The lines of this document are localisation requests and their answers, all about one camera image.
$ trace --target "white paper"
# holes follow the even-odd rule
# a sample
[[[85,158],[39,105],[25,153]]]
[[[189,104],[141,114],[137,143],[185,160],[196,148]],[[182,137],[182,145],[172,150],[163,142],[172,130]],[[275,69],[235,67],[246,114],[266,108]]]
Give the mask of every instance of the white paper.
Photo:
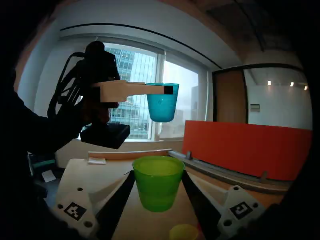
[[[106,164],[105,158],[89,158],[88,164]]]
[[[53,175],[52,170],[48,170],[42,173],[42,177],[45,182],[50,182],[56,179],[56,177]]]

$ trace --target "window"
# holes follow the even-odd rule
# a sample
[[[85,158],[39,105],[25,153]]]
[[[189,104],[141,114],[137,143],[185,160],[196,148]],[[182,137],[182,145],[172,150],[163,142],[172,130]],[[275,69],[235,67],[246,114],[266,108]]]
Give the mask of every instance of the window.
[[[182,138],[186,120],[198,119],[198,74],[164,61],[162,82],[179,84],[179,91],[174,119],[171,122],[158,123],[157,137],[158,139]]]
[[[145,83],[156,81],[156,53],[108,43],[105,43],[105,50],[116,56],[121,80]],[[130,125],[128,139],[150,139],[152,121],[146,95],[129,96],[126,102],[119,103],[117,109],[111,110],[110,122]]]
[[[167,82],[179,84],[174,119],[153,122],[146,95],[128,96],[110,111],[110,122],[130,125],[128,139],[182,139],[186,120],[205,120],[208,98],[207,69],[171,53],[156,53],[131,46],[104,43],[116,56],[121,80],[128,82]]]

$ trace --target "person's arm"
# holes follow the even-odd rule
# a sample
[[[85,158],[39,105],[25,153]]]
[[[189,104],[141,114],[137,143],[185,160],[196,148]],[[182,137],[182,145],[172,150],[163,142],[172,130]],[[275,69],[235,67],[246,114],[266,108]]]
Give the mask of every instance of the person's arm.
[[[31,153],[55,152],[73,138],[77,138],[85,125],[81,106],[65,107],[57,117],[49,120],[28,109],[13,88],[6,91],[4,114],[6,121],[25,150]]]

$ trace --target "orange panel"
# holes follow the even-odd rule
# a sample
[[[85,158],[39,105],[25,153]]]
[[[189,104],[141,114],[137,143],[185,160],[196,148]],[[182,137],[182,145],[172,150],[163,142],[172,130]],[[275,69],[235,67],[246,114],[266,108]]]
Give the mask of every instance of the orange panel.
[[[260,177],[294,180],[307,158],[312,131],[229,122],[186,121],[182,152]]]

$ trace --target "skyscraper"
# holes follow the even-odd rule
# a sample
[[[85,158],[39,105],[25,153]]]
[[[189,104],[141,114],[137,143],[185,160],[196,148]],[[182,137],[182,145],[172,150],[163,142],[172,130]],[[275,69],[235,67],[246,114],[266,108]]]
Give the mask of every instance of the skyscraper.
[[[154,53],[139,49],[122,49],[121,45],[105,44],[105,50],[116,56],[117,69],[121,80],[128,82],[155,82],[156,57]],[[128,139],[148,139],[151,121],[146,95],[129,96],[117,109],[111,110],[110,122],[130,125]]]

